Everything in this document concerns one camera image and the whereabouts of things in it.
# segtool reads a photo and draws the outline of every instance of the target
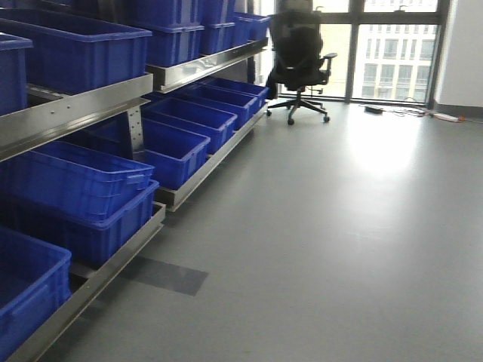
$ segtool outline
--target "shelving unit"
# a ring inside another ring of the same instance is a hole
[[[147,102],[140,97],[151,91],[151,74],[74,96],[30,87],[46,103],[0,117],[0,161],[113,115],[139,112]]]
[[[206,163],[192,175],[188,181],[184,183],[178,190],[170,190],[159,188],[155,193],[155,200],[166,205],[169,211],[176,211],[183,202],[210,176],[217,166],[229,155],[229,153],[250,133],[255,124],[262,118],[266,112],[267,106],[264,106],[257,114],[255,114],[248,122],[235,132],[233,137],[229,139],[214,155],[212,155]]]
[[[155,91],[168,93],[252,57],[267,45],[265,38],[169,68],[147,66],[146,71],[154,75]]]
[[[107,20],[118,17],[116,9],[115,1],[100,0],[101,14]],[[148,73],[139,78],[72,96],[30,85],[29,98],[38,105],[0,116],[0,162],[123,112],[128,113],[132,158],[142,161],[144,148],[140,106],[148,102],[142,98],[144,94],[153,90],[167,93],[212,75],[258,54],[267,43],[267,39],[254,41],[170,68],[147,66]],[[265,111],[266,106],[218,152],[211,155],[180,189],[158,189],[155,200],[162,204],[155,202],[151,219],[102,267],[93,270],[83,265],[72,265],[71,273],[82,278],[82,285],[7,362],[37,361],[162,228],[167,210],[164,204],[168,205],[169,210],[175,211],[247,136]]]

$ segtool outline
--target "chair base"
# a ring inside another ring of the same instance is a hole
[[[297,109],[299,109],[300,107],[308,108],[308,109],[311,109],[312,111],[316,111],[318,113],[325,115],[324,122],[329,122],[331,118],[328,116],[327,111],[325,110],[322,103],[311,101],[311,100],[303,100],[302,99],[303,90],[304,90],[304,87],[299,88],[297,90],[297,97],[294,100],[289,100],[287,102],[274,104],[273,106],[269,106],[269,109],[281,108],[281,107],[287,107],[287,109],[291,108],[290,113],[288,114],[288,120],[287,120],[288,124],[290,125],[295,123],[295,120],[292,117],[295,111],[297,111]],[[270,111],[267,111],[266,114],[270,116],[272,113]]]

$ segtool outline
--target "dark floor patch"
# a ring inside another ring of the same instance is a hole
[[[202,287],[208,273],[137,256],[119,276],[154,287],[195,296]]]

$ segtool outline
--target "power strip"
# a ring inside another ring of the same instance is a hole
[[[382,115],[383,112],[384,112],[384,109],[379,108],[379,107],[374,107],[374,106],[365,106],[364,112],[374,113],[375,115]]]

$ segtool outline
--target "metal bracket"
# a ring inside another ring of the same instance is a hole
[[[128,124],[132,159],[143,162],[146,158],[144,155],[143,123],[141,121],[141,109],[139,106],[128,110]]]

